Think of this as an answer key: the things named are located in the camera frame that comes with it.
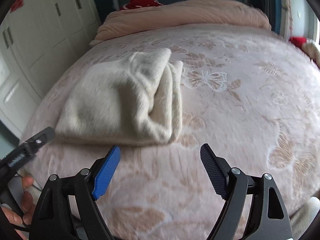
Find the left hand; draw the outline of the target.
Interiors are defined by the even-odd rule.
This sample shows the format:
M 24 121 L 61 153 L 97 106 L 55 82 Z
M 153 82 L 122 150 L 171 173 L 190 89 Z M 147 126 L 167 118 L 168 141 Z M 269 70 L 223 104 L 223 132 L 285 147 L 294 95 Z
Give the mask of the left hand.
M 27 189 L 33 186 L 34 179 L 31 176 L 26 177 L 15 177 L 9 182 L 9 190 L 13 193 L 15 200 L 17 200 L 19 207 L 23 212 L 23 216 L 18 215 L 11 208 L 6 206 L 1 206 L 5 216 L 10 223 L 20 226 L 23 223 L 25 225 L 30 225 L 34 210 L 35 204 L 33 197 Z

